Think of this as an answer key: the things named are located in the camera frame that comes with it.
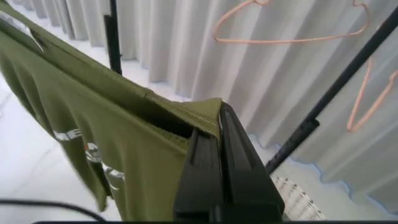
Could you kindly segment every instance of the garment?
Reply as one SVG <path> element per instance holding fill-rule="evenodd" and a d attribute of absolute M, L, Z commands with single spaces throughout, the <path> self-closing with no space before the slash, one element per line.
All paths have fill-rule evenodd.
<path fill-rule="evenodd" d="M 64 148 L 103 211 L 123 220 L 171 220 L 194 127 L 220 139 L 221 99 L 166 100 L 35 25 L 0 0 L 0 68 L 11 90 Z"/>

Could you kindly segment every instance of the blue trim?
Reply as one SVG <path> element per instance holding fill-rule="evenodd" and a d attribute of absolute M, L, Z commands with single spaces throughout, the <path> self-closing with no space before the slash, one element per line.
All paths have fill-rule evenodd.
<path fill-rule="evenodd" d="M 261 149 L 266 150 L 266 149 L 264 148 L 264 146 L 262 146 L 262 144 L 260 143 L 259 138 L 257 137 L 257 135 L 255 135 L 255 134 L 250 134 L 250 135 L 251 135 L 251 136 L 254 136 L 254 138 L 256 139 L 256 141 L 257 141 L 257 143 L 258 143 L 258 145 L 261 147 Z M 281 148 L 281 145 L 280 145 L 280 144 L 274 144 L 273 147 L 274 147 L 275 149 L 279 150 L 279 149 Z M 337 181 L 335 181 L 335 182 L 329 182 L 329 183 L 328 183 L 328 182 L 324 182 L 324 181 L 323 181 L 323 173 L 322 173 L 322 170 L 321 170 L 315 163 L 313 163 L 313 162 L 302 162 L 302 161 L 298 161 L 298 160 L 295 160 L 292 156 L 289 156 L 288 160 L 290 160 L 290 161 L 292 161 L 292 162 L 294 162 L 294 163 L 298 163 L 298 164 L 303 164 L 303 165 L 306 165 L 306 166 L 310 166 L 310 167 L 312 167 L 313 169 L 315 169 L 315 170 L 318 172 L 319 181 L 320 181 L 323 185 L 330 185 L 330 184 L 336 184 L 336 183 L 342 184 L 342 185 L 344 186 L 344 188 L 346 189 L 347 193 L 348 193 L 349 199 L 355 203 L 355 201 L 354 201 L 353 198 L 352 198 L 352 192 L 353 192 L 353 191 L 352 191 L 351 187 L 350 187 L 345 181 L 343 181 L 343 180 L 337 180 Z M 370 201 L 371 203 L 375 204 L 375 205 L 376 205 L 377 207 L 379 207 L 381 210 L 384 210 L 387 214 L 389 214 L 389 215 L 392 216 L 393 218 L 398 219 L 398 215 L 390 213 L 390 212 L 385 208 L 384 205 L 382 205 L 380 202 L 378 202 L 377 200 L 375 200 L 375 199 L 372 198 L 371 196 L 366 195 L 366 198 L 369 199 L 369 201 Z"/>

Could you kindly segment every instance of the white floor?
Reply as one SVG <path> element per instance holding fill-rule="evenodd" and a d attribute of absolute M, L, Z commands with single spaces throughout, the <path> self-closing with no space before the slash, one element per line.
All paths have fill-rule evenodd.
<path fill-rule="evenodd" d="M 102 48 L 92 48 L 88 42 L 69 41 L 61 28 L 50 26 L 48 20 L 40 20 L 34 12 L 16 6 L 29 19 L 97 61 L 108 65 Z M 149 83 L 147 70 L 137 62 L 123 62 L 123 75 L 151 88 L 156 93 L 175 101 L 189 99 L 177 96 L 164 83 Z M 275 153 L 263 149 L 251 136 L 263 162 Z M 68 202 L 96 211 L 90 195 L 70 166 L 60 146 L 30 117 L 15 95 L 0 78 L 0 198 L 29 198 Z M 393 218 L 375 203 L 368 200 L 353 202 L 342 184 L 322 184 L 319 173 L 311 165 L 299 164 L 288 159 L 274 175 L 288 177 L 297 183 L 327 219 L 385 220 Z M 120 220 L 113 201 L 101 213 L 107 220 Z M 32 223 L 40 220 L 89 220 L 75 212 L 55 208 L 5 207 L 0 205 L 0 223 Z"/>

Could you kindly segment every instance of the orange wire hanger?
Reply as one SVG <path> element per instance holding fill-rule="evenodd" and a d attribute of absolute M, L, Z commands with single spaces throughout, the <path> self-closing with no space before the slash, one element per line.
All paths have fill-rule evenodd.
<path fill-rule="evenodd" d="M 366 74 L 363 77 L 361 88 L 359 89 L 358 96 L 356 97 L 356 100 L 355 100 L 355 103 L 353 106 L 353 110 L 351 111 L 351 114 L 350 114 L 348 122 L 347 122 L 347 127 L 346 127 L 347 131 L 350 131 L 350 132 L 357 131 L 370 118 L 370 116 L 377 109 L 377 107 L 379 107 L 379 105 L 383 101 L 384 97 L 386 97 L 387 93 L 392 88 L 392 85 L 394 84 L 394 79 L 398 75 L 398 70 L 394 71 L 391 74 L 391 76 L 389 78 L 389 83 L 387 84 L 387 86 L 385 87 L 383 92 L 381 92 L 381 94 L 379 95 L 377 100 L 372 104 L 372 106 L 370 107 L 370 109 L 368 109 L 368 111 L 365 113 L 365 115 L 353 126 L 353 120 L 354 120 L 354 117 L 356 114 L 356 110 L 358 109 L 359 102 L 361 101 L 366 82 L 368 81 L 369 74 L 370 74 L 370 71 L 372 68 L 372 63 L 373 63 L 372 58 L 369 58 L 369 63 L 368 63 L 368 67 L 366 69 Z"/>
<path fill-rule="evenodd" d="M 353 6 L 358 7 L 362 6 L 365 10 L 366 13 L 366 23 L 365 25 L 358 31 L 352 32 L 350 34 L 344 34 L 344 35 L 334 35 L 334 36 L 328 36 L 328 37 L 317 37 L 317 38 L 311 38 L 311 39 L 301 39 L 301 40 L 239 40 L 239 39 L 224 39 L 224 38 L 219 38 L 217 37 L 218 29 L 220 28 L 220 25 L 229 17 L 238 12 L 240 9 L 252 4 L 256 3 L 261 6 L 265 6 L 268 4 L 270 0 L 266 1 L 258 1 L 258 0 L 248 0 L 245 2 L 242 2 L 241 4 L 238 4 L 235 6 L 233 9 L 229 10 L 221 19 L 219 19 L 213 29 L 213 38 L 217 42 L 222 42 L 222 43 L 236 43 L 236 44 L 292 44 L 292 43 L 305 43 L 305 42 L 311 42 L 314 40 L 330 40 L 330 39 L 336 39 L 336 38 L 342 38 L 342 37 L 349 37 L 349 36 L 354 36 L 362 33 L 363 31 L 368 28 L 369 24 L 369 18 L 370 18 L 370 11 L 368 6 L 365 3 L 360 3 L 357 4 L 356 0 L 353 0 Z"/>

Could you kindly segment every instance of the white woven basket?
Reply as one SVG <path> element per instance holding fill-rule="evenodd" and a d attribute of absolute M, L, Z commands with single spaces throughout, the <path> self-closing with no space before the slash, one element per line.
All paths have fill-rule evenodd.
<path fill-rule="evenodd" d="M 326 220 L 308 194 L 297 184 L 288 178 L 273 177 L 272 180 L 285 202 L 285 214 L 289 220 Z"/>

